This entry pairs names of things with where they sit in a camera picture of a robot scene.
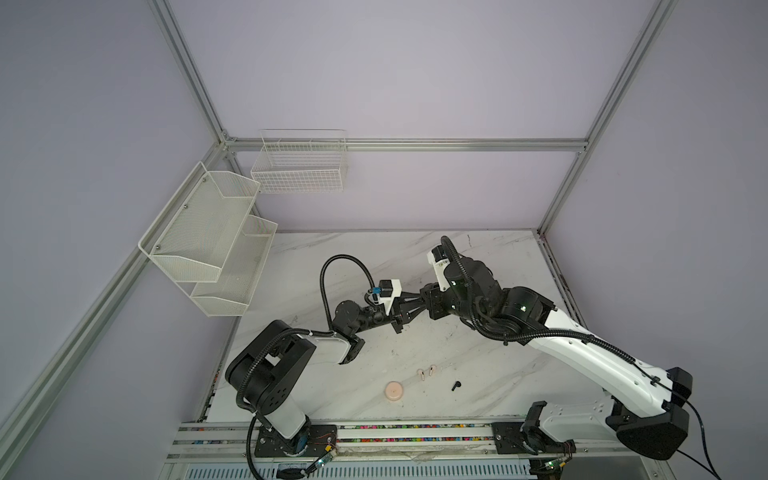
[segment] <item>marble surface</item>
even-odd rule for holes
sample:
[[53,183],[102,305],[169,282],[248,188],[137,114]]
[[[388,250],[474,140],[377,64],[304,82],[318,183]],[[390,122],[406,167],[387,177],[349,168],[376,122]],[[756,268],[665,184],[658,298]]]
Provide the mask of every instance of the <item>marble surface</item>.
[[[332,255],[348,253],[367,265],[378,284],[402,281],[405,291],[418,292],[435,281],[426,253],[449,235],[457,250],[482,260],[502,287],[523,285],[563,301],[536,239],[528,230],[462,232],[278,233],[266,261],[256,295],[243,316],[227,365],[274,319],[291,326],[325,330],[320,299],[320,267]],[[342,300],[364,304],[368,290],[362,271],[337,260],[326,272],[331,312]],[[531,347],[486,339],[455,316],[432,320],[422,313],[399,335],[382,326],[359,335],[366,341],[347,365],[318,364],[304,370],[292,396],[311,419],[440,419],[525,415],[538,400],[590,402],[601,388],[561,361]],[[437,365],[422,381],[418,369]],[[390,381],[401,382],[398,402],[384,396]],[[451,391],[458,380],[460,388]],[[248,421],[238,409],[235,390],[221,378],[208,422]]]

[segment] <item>metal rail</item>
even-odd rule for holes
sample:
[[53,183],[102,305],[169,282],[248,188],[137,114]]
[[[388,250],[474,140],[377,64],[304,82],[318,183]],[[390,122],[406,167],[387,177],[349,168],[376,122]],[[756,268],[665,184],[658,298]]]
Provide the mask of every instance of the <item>metal rail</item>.
[[[212,146],[203,159],[206,168],[215,166],[224,151],[223,144]],[[158,235],[163,231],[174,212],[181,207],[190,189],[200,179],[202,171],[203,169],[200,169],[197,175],[191,174],[179,187],[163,209],[163,213],[152,224],[151,231]],[[61,398],[65,386],[87,359],[101,335],[107,331],[115,312],[148,261],[138,248],[134,248],[118,273],[11,413],[8,421],[3,424],[0,429],[0,478],[8,476],[35,439]]]
[[176,62],[179,64],[187,85],[192,90],[195,103],[200,107],[208,129],[219,142],[223,142],[227,138],[227,133],[221,126],[219,116],[216,114],[214,104],[211,102],[210,95],[205,89],[200,72],[194,64],[192,54],[187,46],[187,42],[184,40],[184,36],[181,34],[181,29],[179,28],[174,11],[170,7],[170,3],[168,3],[168,0],[147,0],[147,3],[149,3],[149,8],[160,25],[160,30],[163,32],[170,51],[174,54],[174,58],[176,58]]
[[[330,421],[328,423],[342,427],[338,431],[337,445],[343,450],[343,455],[334,462],[354,462],[365,459],[400,460],[409,459],[414,455],[427,455],[430,459],[468,460],[472,458],[531,458],[533,455],[512,454],[499,455],[495,451],[493,440],[454,440],[442,441],[446,436],[472,436],[487,438],[492,435],[491,427],[462,427],[462,428],[429,428],[403,429],[401,426],[412,424],[458,423],[485,424],[499,421],[519,421],[522,417],[494,417],[488,419],[420,419],[409,421],[397,420],[349,420]],[[384,429],[344,429],[354,425],[391,425],[394,428]],[[203,422],[183,423],[166,457],[167,464],[206,463],[206,462],[242,462],[245,449],[245,438],[248,422]],[[369,442],[352,442],[354,438],[370,439]],[[384,442],[382,439],[392,438],[421,438],[417,442]],[[585,440],[576,442],[579,456],[637,456],[619,442]]]
[[544,215],[541,224],[538,227],[539,233],[545,235],[552,227],[555,217],[563,207],[565,200],[573,190],[576,180],[578,180],[581,172],[584,171],[584,167],[587,166],[587,162],[592,156],[595,147],[598,145],[598,141],[603,136],[609,122],[616,113],[616,110],[624,99],[632,81],[637,76],[637,70],[643,63],[643,60],[647,57],[648,51],[654,40],[659,36],[661,29],[667,22],[674,6],[677,4],[677,0],[658,0],[654,9],[648,15],[647,20],[643,26],[641,33],[637,36],[632,49],[630,50],[627,60],[624,61],[624,65],[619,71],[619,75],[616,77],[616,81],[611,87],[611,91],[608,92],[608,96],[603,102],[603,106],[600,109],[597,117],[592,123],[592,127],[589,129],[589,135],[587,136],[588,144],[584,152],[576,153],[576,157],[568,169],[568,172],[563,179],[558,192],[555,194],[552,203],[547,209],[547,213]]
[[538,243],[538,248],[541,250],[541,255],[544,257],[544,261],[547,263],[547,267],[549,268],[549,273],[554,279],[554,284],[557,286],[558,290],[560,291],[560,296],[565,302],[565,308],[568,310],[568,313],[571,314],[572,319],[576,320],[584,328],[588,328],[587,323],[584,321],[584,317],[581,315],[581,312],[576,305],[576,300],[571,293],[571,289],[568,288],[568,284],[565,282],[565,277],[563,277],[563,273],[560,270],[558,262],[554,259],[554,254],[552,253],[552,249],[549,247],[549,242],[547,242],[545,237],[539,235],[535,231],[534,235],[536,236],[536,243]]
[[[267,138],[266,141],[277,141]],[[291,141],[322,143],[323,139],[292,138]],[[261,138],[230,138],[231,151],[258,151]],[[347,151],[583,151],[584,138],[347,138]]]

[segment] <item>metal mesh shelf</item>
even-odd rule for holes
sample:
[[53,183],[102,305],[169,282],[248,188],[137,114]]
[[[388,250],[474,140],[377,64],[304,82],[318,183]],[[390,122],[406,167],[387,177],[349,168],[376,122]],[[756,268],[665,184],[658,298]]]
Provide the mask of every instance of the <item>metal mesh shelf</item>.
[[250,178],[206,171],[145,253],[174,282],[216,282],[258,190]]
[[[229,171],[208,171],[202,164],[193,175],[199,180],[165,229],[158,235],[151,227],[139,248],[206,315],[243,315],[277,224],[250,214],[259,182]],[[163,218],[161,214],[153,225]]]
[[264,194],[340,192],[346,179],[346,132],[263,130],[251,176]]
[[216,283],[198,283],[191,299],[208,316],[240,316],[248,310],[277,223],[248,215]]

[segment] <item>vent grille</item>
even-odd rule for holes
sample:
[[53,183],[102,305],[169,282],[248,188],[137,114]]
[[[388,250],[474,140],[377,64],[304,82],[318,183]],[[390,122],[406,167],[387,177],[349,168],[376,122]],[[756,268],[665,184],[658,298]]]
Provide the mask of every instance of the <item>vent grille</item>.
[[[268,479],[275,479],[277,470],[302,464],[261,463],[258,472]],[[504,478],[536,478],[528,471],[528,460],[518,458],[499,460],[435,460],[415,463],[408,461],[381,462],[339,462],[322,467],[309,478],[439,478],[441,480],[502,480]],[[253,478],[248,465],[212,463],[192,465],[187,471],[187,480],[208,480],[220,478]]]

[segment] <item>mounting plate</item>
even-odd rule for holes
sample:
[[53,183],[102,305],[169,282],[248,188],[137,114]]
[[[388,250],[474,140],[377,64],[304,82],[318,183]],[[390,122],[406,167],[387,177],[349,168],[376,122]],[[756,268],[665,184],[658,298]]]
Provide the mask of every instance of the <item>mounting plate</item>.
[[[491,430],[493,431],[493,441],[496,444],[496,452],[500,455],[507,455],[511,453],[528,453],[530,452],[523,448],[523,437],[520,433],[520,427],[523,422],[496,422],[491,424]],[[571,447],[571,452],[576,451],[576,445],[572,440],[567,442]],[[562,454],[563,444],[559,442],[553,442],[552,445],[547,445],[546,452],[548,453]]]
[[[280,448],[282,442],[276,437],[277,431],[269,432],[267,429],[259,429],[259,438],[256,439],[256,448],[253,456],[256,458],[280,458],[287,457]],[[310,439],[307,441],[306,449],[300,457],[317,458],[326,452],[326,445],[336,443],[335,425],[310,425]]]

